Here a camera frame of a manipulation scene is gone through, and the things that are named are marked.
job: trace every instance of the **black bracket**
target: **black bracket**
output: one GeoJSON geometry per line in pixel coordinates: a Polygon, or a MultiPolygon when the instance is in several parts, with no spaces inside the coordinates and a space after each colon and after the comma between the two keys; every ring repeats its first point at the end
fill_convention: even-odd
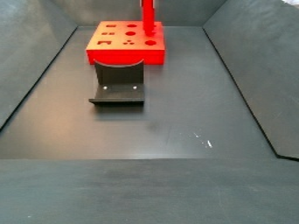
{"type": "Polygon", "coordinates": [[[129,66],[108,66],[94,61],[97,72],[97,93],[88,101],[100,103],[142,103],[144,62],[129,66]]]}

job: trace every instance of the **white speck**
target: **white speck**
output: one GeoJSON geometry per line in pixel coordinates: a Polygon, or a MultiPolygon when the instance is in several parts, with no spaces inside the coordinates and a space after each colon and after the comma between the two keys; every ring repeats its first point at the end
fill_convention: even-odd
{"type": "Polygon", "coordinates": [[[209,147],[212,148],[212,146],[210,146],[210,141],[208,140],[208,145],[209,145],[209,147]]]}

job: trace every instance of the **dark edge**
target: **dark edge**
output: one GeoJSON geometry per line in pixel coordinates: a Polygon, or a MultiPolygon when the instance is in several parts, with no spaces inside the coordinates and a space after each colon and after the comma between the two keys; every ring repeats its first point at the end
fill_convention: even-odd
{"type": "Polygon", "coordinates": [[[50,62],[49,62],[49,64],[47,64],[47,66],[43,68],[43,70],[42,70],[42,72],[41,72],[41,75],[39,75],[37,81],[31,84],[30,89],[27,90],[26,94],[23,95],[22,99],[19,100],[17,106],[15,106],[14,109],[13,109],[13,112],[10,113],[10,115],[7,116],[7,118],[5,119],[3,124],[2,124],[2,126],[0,127],[0,133],[2,132],[2,130],[3,130],[3,128],[5,128],[5,125],[7,124],[9,120],[11,119],[11,117],[13,117],[13,115],[14,115],[14,112],[17,111],[17,109],[19,108],[19,106],[22,105],[23,100],[26,99],[26,97],[29,96],[29,94],[33,92],[33,89],[34,89],[34,87],[37,86],[37,84],[38,84],[38,82],[39,82],[39,80],[41,80],[41,78],[42,78],[42,76],[43,76],[43,74],[45,74],[47,68],[50,67],[51,62],[56,60],[58,54],[61,53],[61,50],[62,50],[64,46],[68,44],[68,42],[69,42],[69,40],[70,40],[70,37],[72,37],[72,35],[73,35],[73,33],[74,33],[74,31],[76,31],[77,29],[78,29],[78,26],[76,26],[74,30],[72,31],[69,37],[68,37],[66,40],[65,40],[65,43],[62,44],[60,50],[57,51],[56,55],[53,56],[53,58],[51,58],[51,60],[50,60],[50,62]]]}
{"type": "Polygon", "coordinates": [[[128,107],[129,106],[134,106],[134,105],[144,105],[145,102],[138,100],[138,101],[93,101],[93,99],[88,99],[88,101],[90,103],[93,103],[96,106],[100,106],[100,105],[126,105],[128,107]]]}
{"type": "Polygon", "coordinates": [[[262,127],[261,127],[261,125],[260,125],[260,123],[258,123],[258,121],[257,121],[257,118],[254,117],[253,111],[250,110],[250,107],[248,106],[248,102],[246,102],[246,100],[245,100],[245,97],[244,97],[244,95],[242,95],[240,89],[238,89],[238,85],[237,85],[236,80],[234,80],[234,78],[233,78],[233,76],[232,76],[232,74],[230,74],[230,71],[229,71],[229,68],[228,68],[228,66],[226,66],[226,64],[225,64],[225,61],[224,61],[224,59],[220,57],[220,52],[218,52],[216,46],[213,45],[213,43],[212,43],[212,41],[210,41],[210,37],[209,37],[208,33],[205,32],[205,30],[204,30],[202,27],[201,27],[201,29],[202,29],[202,31],[204,31],[204,33],[205,33],[205,36],[206,36],[206,38],[208,38],[208,40],[209,40],[209,42],[210,42],[210,44],[212,44],[213,50],[216,51],[216,53],[217,53],[217,55],[218,55],[220,61],[221,61],[222,65],[224,65],[224,67],[226,68],[229,77],[230,77],[230,79],[232,79],[232,81],[233,81],[233,83],[234,83],[234,85],[236,85],[237,92],[238,92],[238,94],[240,94],[240,96],[241,96],[241,99],[242,99],[245,105],[246,105],[246,109],[248,109],[248,111],[249,111],[249,113],[250,113],[250,115],[252,115],[252,117],[253,117],[253,119],[254,119],[254,121],[256,121],[256,125],[257,125],[257,127],[258,127],[258,129],[260,129],[260,131],[261,131],[261,133],[262,133],[262,136],[264,136],[265,141],[266,141],[266,143],[268,143],[268,145],[269,145],[269,148],[270,148],[272,152],[274,153],[274,157],[276,157],[276,158],[281,158],[281,159],[286,159],[286,160],[292,160],[292,161],[299,162],[299,158],[296,158],[296,157],[285,157],[285,156],[281,156],[281,155],[278,155],[278,154],[276,153],[274,146],[272,145],[272,143],[270,143],[270,141],[269,141],[269,139],[268,139],[268,137],[266,137],[266,133],[264,132],[262,127]]]}

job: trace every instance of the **shaped hole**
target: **shaped hole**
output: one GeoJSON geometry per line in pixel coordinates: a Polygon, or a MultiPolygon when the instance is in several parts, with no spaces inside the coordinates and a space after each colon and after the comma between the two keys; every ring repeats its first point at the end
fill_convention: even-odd
{"type": "Polygon", "coordinates": [[[145,43],[148,46],[153,46],[153,45],[156,45],[156,42],[154,42],[153,40],[146,40],[144,43],[145,43]]]}
{"type": "Polygon", "coordinates": [[[134,36],[136,33],[134,33],[133,31],[128,31],[128,32],[125,33],[125,35],[126,35],[126,36],[134,36]]]}
{"type": "Polygon", "coordinates": [[[98,45],[102,45],[102,44],[110,45],[110,43],[112,43],[112,41],[109,41],[109,40],[100,40],[97,42],[98,45]]]}

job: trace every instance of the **circular hole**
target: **circular hole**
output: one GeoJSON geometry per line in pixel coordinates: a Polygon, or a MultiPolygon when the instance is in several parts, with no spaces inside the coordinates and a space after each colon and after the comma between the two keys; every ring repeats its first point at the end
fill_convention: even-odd
{"type": "Polygon", "coordinates": [[[148,46],[153,46],[156,44],[156,42],[153,40],[146,40],[144,42],[148,46]]]}
{"type": "Polygon", "coordinates": [[[128,32],[125,33],[125,35],[126,35],[126,36],[134,36],[136,33],[134,33],[133,31],[128,31],[128,32]]]}

